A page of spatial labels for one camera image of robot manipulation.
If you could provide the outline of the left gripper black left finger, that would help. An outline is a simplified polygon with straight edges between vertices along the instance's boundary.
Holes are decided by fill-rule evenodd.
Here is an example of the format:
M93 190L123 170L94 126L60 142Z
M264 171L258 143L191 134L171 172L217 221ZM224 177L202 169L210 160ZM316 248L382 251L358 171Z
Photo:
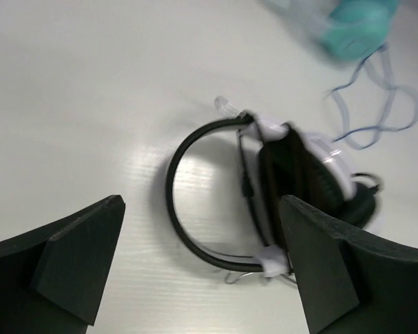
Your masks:
M125 214L120 195L0 241L0 333L93 326Z

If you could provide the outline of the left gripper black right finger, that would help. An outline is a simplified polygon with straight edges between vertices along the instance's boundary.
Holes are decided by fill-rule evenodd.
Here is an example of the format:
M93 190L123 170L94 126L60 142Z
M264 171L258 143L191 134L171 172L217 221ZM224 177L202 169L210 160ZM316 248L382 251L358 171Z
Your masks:
M279 203L310 333L418 333L418 248Z

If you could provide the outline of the black and white headphones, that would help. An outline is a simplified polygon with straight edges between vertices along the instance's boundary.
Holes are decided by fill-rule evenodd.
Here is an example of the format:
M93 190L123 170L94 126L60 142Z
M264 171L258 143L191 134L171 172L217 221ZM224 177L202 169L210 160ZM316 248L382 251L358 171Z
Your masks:
M173 154L165 179L165 202L170 222L184 245L204 262L228 273L225 283L261 273L265 280L283 276L294 282L288 247L278 216L282 196L294 195L334 218L373 232L377 194L382 180L371 173L356 173L347 154L321 134L299 133L289 122L277 124L255 113L240 111L218 96L215 108L225 116L192 132ZM242 194L263 245L257 254L229 255L194 240L178 219L174 180L181 159L199 139L213 132L236 129Z

